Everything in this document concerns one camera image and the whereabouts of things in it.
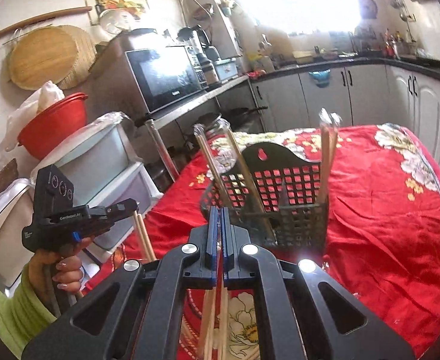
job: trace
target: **hand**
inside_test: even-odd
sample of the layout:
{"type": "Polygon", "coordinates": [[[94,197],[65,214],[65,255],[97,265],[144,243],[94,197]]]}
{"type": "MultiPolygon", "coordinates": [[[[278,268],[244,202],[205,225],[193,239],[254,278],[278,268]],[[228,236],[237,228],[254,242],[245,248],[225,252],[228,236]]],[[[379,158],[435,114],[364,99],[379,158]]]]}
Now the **hand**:
{"type": "Polygon", "coordinates": [[[38,250],[30,259],[29,263],[29,281],[32,285],[38,299],[46,306],[49,306],[50,298],[47,292],[46,278],[43,274],[45,265],[55,264],[59,272],[52,278],[54,282],[58,282],[57,287],[68,292],[78,292],[81,287],[80,280],[83,273],[80,270],[82,262],[77,254],[92,243],[92,238],[84,238],[74,249],[71,257],[63,258],[59,253],[38,250]]]}

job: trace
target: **green sleeve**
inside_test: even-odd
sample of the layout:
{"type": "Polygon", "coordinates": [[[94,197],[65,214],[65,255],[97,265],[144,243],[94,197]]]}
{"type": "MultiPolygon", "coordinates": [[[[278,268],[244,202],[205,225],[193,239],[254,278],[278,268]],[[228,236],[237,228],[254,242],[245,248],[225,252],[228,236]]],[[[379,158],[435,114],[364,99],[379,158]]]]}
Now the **green sleeve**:
{"type": "Polygon", "coordinates": [[[28,274],[27,264],[12,299],[0,292],[0,339],[18,359],[26,344],[55,321],[37,298],[28,274]]]}

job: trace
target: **blue trigger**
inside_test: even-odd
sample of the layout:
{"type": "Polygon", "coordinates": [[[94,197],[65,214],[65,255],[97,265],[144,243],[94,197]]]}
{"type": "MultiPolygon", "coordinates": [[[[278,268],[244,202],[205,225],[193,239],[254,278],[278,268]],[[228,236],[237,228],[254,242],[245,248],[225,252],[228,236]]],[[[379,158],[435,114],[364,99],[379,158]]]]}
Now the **blue trigger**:
{"type": "Polygon", "coordinates": [[[72,237],[73,237],[73,240],[75,241],[75,242],[77,242],[77,243],[79,243],[82,239],[80,238],[80,234],[78,233],[78,231],[74,231],[73,233],[72,233],[72,237]]]}

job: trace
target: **red bowl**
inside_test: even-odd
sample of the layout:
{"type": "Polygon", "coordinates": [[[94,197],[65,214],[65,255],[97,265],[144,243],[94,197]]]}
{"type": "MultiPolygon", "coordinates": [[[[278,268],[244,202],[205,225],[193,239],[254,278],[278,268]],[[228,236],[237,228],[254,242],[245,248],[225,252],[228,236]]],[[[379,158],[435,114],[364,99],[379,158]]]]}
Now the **red bowl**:
{"type": "Polygon", "coordinates": [[[83,104],[88,96],[74,93],[35,116],[18,135],[18,143],[43,160],[65,138],[86,125],[83,104]]]}

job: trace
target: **black plastic basket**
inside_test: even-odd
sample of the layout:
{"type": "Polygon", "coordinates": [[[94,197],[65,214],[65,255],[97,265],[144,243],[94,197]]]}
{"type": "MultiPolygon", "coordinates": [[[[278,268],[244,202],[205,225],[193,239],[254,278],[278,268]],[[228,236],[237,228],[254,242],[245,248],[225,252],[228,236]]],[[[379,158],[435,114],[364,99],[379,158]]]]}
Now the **black plastic basket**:
{"type": "MultiPolygon", "coordinates": [[[[281,145],[256,143],[243,157],[257,186],[265,213],[254,212],[243,175],[236,163],[222,174],[230,196],[231,223],[246,228],[253,243],[270,248],[291,248],[322,254],[329,213],[328,201],[316,203],[320,187],[320,162],[303,160],[281,145]],[[267,218],[275,232],[272,239],[264,229],[267,218]]],[[[210,206],[223,207],[215,183],[202,195],[200,209],[205,219],[210,206]]]]}

